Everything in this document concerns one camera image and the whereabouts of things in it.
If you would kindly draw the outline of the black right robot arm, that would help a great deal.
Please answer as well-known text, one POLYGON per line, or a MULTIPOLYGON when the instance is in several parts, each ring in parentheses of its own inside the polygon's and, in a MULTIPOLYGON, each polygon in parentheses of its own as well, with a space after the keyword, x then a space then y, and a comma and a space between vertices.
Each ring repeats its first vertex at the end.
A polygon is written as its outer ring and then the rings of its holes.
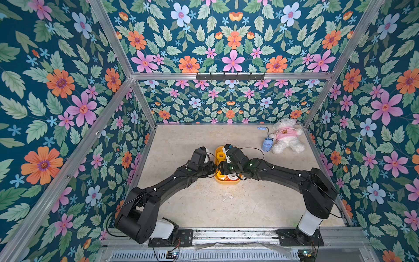
POLYGON ((273 182, 301 193, 306 210, 298 223, 296 234, 307 238, 312 237, 322 221, 329 218, 337 198, 335 186, 317 168, 295 170, 260 158, 230 156, 228 161, 218 164, 218 169, 222 175, 236 173, 242 180, 273 182))

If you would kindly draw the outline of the black hook rail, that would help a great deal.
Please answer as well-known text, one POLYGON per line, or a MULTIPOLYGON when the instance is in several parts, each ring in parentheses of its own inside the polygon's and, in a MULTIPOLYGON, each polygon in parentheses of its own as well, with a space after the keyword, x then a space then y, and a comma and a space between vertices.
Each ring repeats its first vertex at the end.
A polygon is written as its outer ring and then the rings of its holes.
POLYGON ((265 73, 199 73, 195 75, 196 80, 208 80, 208 81, 226 81, 226 80, 237 80, 237 81, 251 81, 251 80, 264 80, 265 73))

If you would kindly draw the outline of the green circuit board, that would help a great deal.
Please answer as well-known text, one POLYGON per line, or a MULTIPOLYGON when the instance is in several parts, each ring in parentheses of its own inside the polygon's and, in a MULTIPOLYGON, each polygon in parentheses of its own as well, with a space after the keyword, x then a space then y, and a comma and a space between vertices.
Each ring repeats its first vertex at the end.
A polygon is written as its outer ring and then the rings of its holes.
POLYGON ((167 251, 166 259, 177 259, 179 257, 179 251, 167 251))

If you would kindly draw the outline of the yellow plastic storage box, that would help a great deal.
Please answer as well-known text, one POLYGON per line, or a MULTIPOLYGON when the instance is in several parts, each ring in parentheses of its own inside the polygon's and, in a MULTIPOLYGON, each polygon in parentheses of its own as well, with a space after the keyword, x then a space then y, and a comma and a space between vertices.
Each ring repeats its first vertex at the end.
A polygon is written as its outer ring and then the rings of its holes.
MULTIPOLYGON (((216 155, 216 153, 218 152, 218 151, 223 151, 223 147, 224 146, 219 146, 219 147, 217 147, 217 149, 216 149, 216 151, 215 151, 215 155, 216 155)), ((219 167, 219 165, 220 165, 220 163, 217 161, 217 158, 215 158, 215 164, 219 167)), ((218 182, 218 183, 220 183, 220 184, 227 184, 227 185, 233 185, 233 184, 238 184, 240 181, 242 181, 243 179, 244 179, 244 177, 241 175, 241 174, 237 174, 237 173, 228 173, 228 171, 230 171, 231 169, 229 169, 229 168, 225 168, 225 169, 220 169, 220 168, 218 168, 218 172, 217 172, 217 174, 216 174, 216 177, 215 177, 215 179, 216 179, 216 181, 218 182), (237 181, 230 181, 229 179, 228 179, 228 175, 231 175, 231 174, 236 174, 237 175, 237 177, 239 178, 239 180, 237 180, 237 181), (217 178, 217 175, 225 175, 226 176, 226 179, 224 180, 224 181, 222 181, 222 180, 219 180, 218 178, 217 178)))

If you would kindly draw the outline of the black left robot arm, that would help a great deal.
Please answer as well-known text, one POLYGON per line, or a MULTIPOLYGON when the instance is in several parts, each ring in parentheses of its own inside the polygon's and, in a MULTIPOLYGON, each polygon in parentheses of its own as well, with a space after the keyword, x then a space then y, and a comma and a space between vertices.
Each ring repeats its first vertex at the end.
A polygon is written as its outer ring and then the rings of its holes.
POLYGON ((172 242, 173 233, 178 226, 169 219, 158 219, 160 206, 198 179, 210 178, 215 173, 216 165, 213 161, 204 164, 188 162, 154 186, 133 188, 124 204, 117 208, 115 228, 139 244, 149 239, 165 239, 172 242))

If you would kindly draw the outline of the white perforated vent panel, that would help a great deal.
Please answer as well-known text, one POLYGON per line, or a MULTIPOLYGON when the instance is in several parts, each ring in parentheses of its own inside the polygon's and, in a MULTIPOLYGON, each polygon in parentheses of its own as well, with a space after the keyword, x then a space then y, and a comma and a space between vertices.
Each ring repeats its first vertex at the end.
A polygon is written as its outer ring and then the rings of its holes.
POLYGON ((175 260, 166 259, 166 250, 113 251, 111 262, 299 262, 298 252, 282 254, 273 250, 182 250, 175 260))

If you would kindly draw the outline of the white plush bear pink shirt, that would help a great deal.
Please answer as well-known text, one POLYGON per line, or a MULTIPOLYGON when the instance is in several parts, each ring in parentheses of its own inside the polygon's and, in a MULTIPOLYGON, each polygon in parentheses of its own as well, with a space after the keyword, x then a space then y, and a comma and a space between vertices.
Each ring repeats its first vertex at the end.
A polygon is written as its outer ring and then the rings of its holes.
POLYGON ((305 150, 299 139, 303 130, 298 127, 296 119, 282 119, 272 128, 273 133, 270 134, 270 138, 273 139, 272 152, 274 154, 282 154, 286 148, 290 148, 295 153, 301 153, 305 150))

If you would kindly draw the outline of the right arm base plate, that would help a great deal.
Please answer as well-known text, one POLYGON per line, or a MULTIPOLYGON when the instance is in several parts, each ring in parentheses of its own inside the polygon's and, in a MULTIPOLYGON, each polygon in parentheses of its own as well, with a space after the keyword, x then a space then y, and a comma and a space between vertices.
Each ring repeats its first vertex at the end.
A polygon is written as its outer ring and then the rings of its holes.
POLYGON ((275 231, 283 247, 324 246, 324 241, 317 228, 312 236, 303 233, 299 228, 280 228, 275 231))

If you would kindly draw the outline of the orange white sealing tape roll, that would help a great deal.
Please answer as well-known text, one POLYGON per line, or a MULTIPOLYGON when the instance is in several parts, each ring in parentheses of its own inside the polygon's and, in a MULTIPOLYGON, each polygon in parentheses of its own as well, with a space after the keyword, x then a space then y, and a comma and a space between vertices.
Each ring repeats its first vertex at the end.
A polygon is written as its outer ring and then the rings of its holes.
POLYGON ((228 177, 228 179, 230 181, 237 181, 237 180, 239 180, 239 178, 237 177, 236 174, 231 174, 231 175, 228 175, 227 177, 228 177))

